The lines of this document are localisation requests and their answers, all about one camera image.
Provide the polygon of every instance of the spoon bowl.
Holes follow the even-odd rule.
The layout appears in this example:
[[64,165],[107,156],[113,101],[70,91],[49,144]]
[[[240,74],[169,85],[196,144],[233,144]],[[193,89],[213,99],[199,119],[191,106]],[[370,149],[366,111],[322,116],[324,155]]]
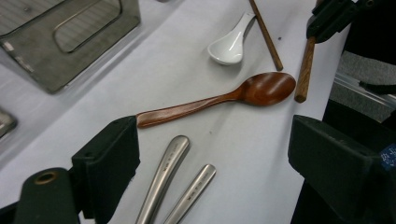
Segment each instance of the spoon bowl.
[[143,112],[136,115],[137,127],[147,128],[180,119],[212,105],[237,101],[248,105],[274,105],[286,99],[296,86],[294,78],[286,73],[272,72],[248,78],[236,90],[204,100]]
[[244,33],[254,17],[253,13],[245,13],[230,33],[210,44],[207,48],[210,57],[224,65],[240,63],[244,53]]

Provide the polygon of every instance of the wooden spoon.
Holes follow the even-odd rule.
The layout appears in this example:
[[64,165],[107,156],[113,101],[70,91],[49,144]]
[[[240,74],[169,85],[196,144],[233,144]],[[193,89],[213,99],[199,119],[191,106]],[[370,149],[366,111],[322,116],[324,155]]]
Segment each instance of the wooden spoon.
[[238,101],[249,105],[274,105],[287,98],[293,92],[295,85],[294,78],[286,73],[258,74],[248,78],[236,90],[227,94],[137,114],[137,127],[147,128],[180,119],[212,105],[230,101]]

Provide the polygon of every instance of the black plastic bracket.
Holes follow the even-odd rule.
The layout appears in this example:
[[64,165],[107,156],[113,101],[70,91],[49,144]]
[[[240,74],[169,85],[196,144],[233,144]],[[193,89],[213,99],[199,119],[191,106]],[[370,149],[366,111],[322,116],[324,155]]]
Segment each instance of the black plastic bracket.
[[107,223],[140,163],[135,116],[109,123],[72,162],[69,171],[50,168],[30,176],[20,200],[0,215],[15,224],[74,224],[82,210],[85,218]]

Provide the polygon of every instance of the white ceramic spoon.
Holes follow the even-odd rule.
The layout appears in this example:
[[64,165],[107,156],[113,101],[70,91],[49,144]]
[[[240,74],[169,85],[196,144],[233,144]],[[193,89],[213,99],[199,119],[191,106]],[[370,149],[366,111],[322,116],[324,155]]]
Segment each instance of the white ceramic spoon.
[[255,14],[245,12],[230,33],[209,45],[207,51],[210,57],[224,65],[240,63],[244,53],[244,33],[254,17]]

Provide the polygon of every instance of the wooden chopstick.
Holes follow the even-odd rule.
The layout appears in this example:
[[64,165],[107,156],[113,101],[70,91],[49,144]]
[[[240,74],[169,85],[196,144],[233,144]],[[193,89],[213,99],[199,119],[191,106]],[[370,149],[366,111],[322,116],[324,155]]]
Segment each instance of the wooden chopstick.
[[251,7],[253,8],[254,14],[256,14],[257,22],[259,23],[260,29],[262,30],[262,36],[264,36],[265,42],[267,43],[268,49],[270,50],[270,54],[274,61],[276,70],[282,71],[283,64],[280,61],[279,55],[277,55],[276,48],[274,46],[270,34],[268,33],[267,28],[265,27],[264,20],[262,19],[262,15],[260,14],[260,11],[257,9],[254,0],[249,0],[249,2]]
[[317,40],[314,36],[306,40],[303,62],[301,64],[300,75],[298,76],[296,91],[294,93],[294,100],[297,103],[303,103],[308,94],[309,78],[311,78],[311,68],[316,42]]

